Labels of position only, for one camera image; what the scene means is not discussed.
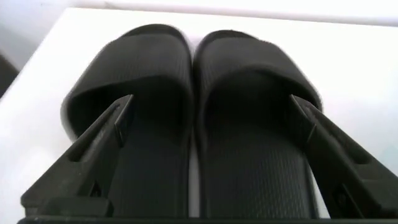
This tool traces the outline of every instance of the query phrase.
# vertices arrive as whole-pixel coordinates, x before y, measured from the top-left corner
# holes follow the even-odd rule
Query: slide sandal
[[[115,100],[133,95],[108,194],[114,217],[187,217],[191,70],[178,30],[142,26],[110,42],[65,99],[64,125],[78,137]]]
[[[316,218],[308,162],[287,134],[285,108],[320,99],[277,46],[231,30],[208,34],[193,63],[201,215]]]

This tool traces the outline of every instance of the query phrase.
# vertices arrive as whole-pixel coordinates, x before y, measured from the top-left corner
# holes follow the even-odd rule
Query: textured footbed
[[[108,195],[114,217],[187,217],[190,72],[177,30],[139,27],[108,44],[65,100],[67,122],[79,136],[114,100],[134,95],[134,119]]]
[[[230,39],[225,37],[225,31],[221,33],[222,38]],[[222,39],[215,36],[217,33],[211,34],[214,40]],[[232,37],[236,44],[242,39],[241,34]],[[256,67],[226,69],[228,74],[217,74],[221,70],[213,69],[217,65],[210,62],[240,59],[231,59],[236,55],[231,55],[234,52],[223,56],[210,54],[208,46],[217,51],[222,49],[215,43],[210,45],[206,38],[204,41],[194,63],[201,103],[197,124],[201,215],[316,218],[306,158],[285,133],[284,108],[292,93],[291,85],[275,73]],[[252,54],[244,55],[255,56],[253,50]]]

